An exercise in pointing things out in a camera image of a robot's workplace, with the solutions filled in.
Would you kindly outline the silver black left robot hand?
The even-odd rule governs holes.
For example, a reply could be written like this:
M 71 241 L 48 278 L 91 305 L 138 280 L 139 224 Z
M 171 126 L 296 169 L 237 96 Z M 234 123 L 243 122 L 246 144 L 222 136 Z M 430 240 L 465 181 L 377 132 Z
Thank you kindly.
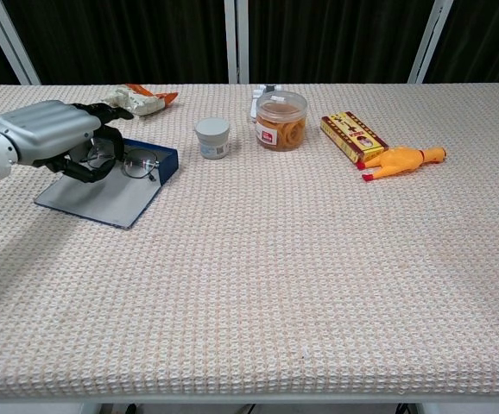
M 95 183 L 124 157 L 123 136 L 108 123 L 132 118 L 127 110 L 106 103 L 47 100 L 1 114 L 0 136 L 8 140 L 6 147 L 14 148 L 20 165 L 46 166 L 54 173 Z M 85 164 L 94 139 L 108 141 L 112 156 L 101 166 L 89 168 Z

